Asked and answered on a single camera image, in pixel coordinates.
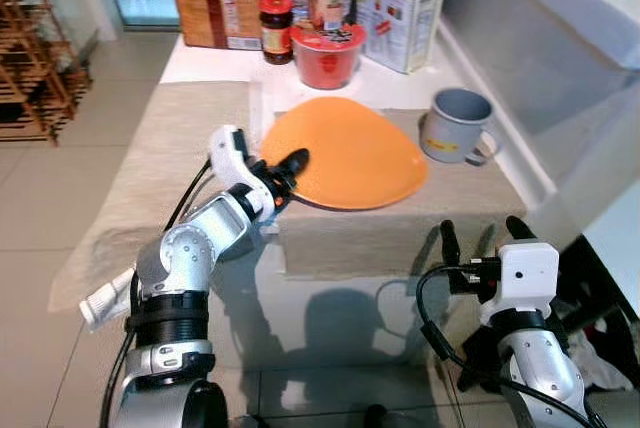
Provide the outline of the orange plate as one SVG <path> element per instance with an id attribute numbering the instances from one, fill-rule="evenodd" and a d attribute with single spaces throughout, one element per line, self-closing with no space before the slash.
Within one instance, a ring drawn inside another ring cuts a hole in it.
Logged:
<path id="1" fill-rule="evenodd" d="M 294 194 L 320 207 L 389 207 L 428 181 L 428 162 L 416 141 L 343 96 L 320 96 L 280 114 L 261 141 L 260 157 L 278 166 L 300 149 L 307 150 L 308 163 Z"/>

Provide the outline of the red instant noodle bowl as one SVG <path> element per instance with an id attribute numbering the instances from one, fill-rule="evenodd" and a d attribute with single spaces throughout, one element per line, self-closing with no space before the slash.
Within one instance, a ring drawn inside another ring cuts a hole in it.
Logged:
<path id="1" fill-rule="evenodd" d="M 355 76 L 367 40 L 360 24 L 344 24 L 334 30 L 296 25 L 289 27 L 288 35 L 301 81 L 317 90 L 344 88 Z"/>

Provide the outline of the grey mug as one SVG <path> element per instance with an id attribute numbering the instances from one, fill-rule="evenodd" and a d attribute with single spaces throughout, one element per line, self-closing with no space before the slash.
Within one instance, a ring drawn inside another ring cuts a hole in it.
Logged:
<path id="1" fill-rule="evenodd" d="M 463 88 L 445 88 L 431 99 L 419 121 L 419 148 L 440 163 L 484 166 L 502 152 L 502 140 L 486 127 L 494 116 L 484 95 Z"/>

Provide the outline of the beige table cloth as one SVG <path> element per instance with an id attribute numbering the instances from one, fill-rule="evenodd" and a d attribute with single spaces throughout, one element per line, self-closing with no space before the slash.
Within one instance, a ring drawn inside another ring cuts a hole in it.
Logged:
<path id="1" fill-rule="evenodd" d="M 155 239 L 223 125 L 250 126 L 247 82 L 161 82 L 95 221 L 47 292 L 50 312 L 73 312 L 81 300 L 131 268 Z M 326 210 L 294 201 L 276 227 L 264 260 L 288 280 L 338 281 L 408 274 L 431 228 L 453 221 L 474 241 L 526 205 L 498 166 L 430 162 L 415 194 L 375 210 Z"/>

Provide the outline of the dark sauce jar red lid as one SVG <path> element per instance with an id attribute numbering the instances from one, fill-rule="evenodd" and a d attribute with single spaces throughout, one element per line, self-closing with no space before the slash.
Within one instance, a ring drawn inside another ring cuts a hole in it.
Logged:
<path id="1" fill-rule="evenodd" d="M 260 0 L 259 8 L 262 56 L 270 64 L 291 63 L 292 0 Z"/>

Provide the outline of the black robot foot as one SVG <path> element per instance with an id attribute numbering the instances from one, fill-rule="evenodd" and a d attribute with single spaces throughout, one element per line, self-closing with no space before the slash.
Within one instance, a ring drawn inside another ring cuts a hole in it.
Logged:
<path id="1" fill-rule="evenodd" d="M 367 406 L 362 415 L 361 428 L 388 428 L 388 414 L 388 409 L 383 405 Z"/>

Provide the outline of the white printed carton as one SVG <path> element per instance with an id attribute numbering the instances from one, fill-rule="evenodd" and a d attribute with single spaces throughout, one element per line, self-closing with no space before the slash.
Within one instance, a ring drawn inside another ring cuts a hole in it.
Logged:
<path id="1" fill-rule="evenodd" d="M 428 63 L 443 0 L 356 0 L 364 27 L 364 54 L 398 73 L 412 73 Z"/>

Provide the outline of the white counter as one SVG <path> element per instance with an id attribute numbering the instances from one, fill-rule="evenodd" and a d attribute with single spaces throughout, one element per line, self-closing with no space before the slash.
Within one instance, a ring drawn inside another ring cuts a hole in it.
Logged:
<path id="1" fill-rule="evenodd" d="M 494 104 L 495 162 L 558 248 L 585 237 L 640 295 L 639 0 L 445 0 L 444 36 Z"/>

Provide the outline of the wooden rack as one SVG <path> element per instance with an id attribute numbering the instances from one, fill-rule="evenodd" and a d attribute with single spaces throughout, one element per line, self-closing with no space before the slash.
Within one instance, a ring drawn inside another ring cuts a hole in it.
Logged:
<path id="1" fill-rule="evenodd" d="M 92 82 L 50 0 L 0 0 L 0 143 L 58 145 Z"/>

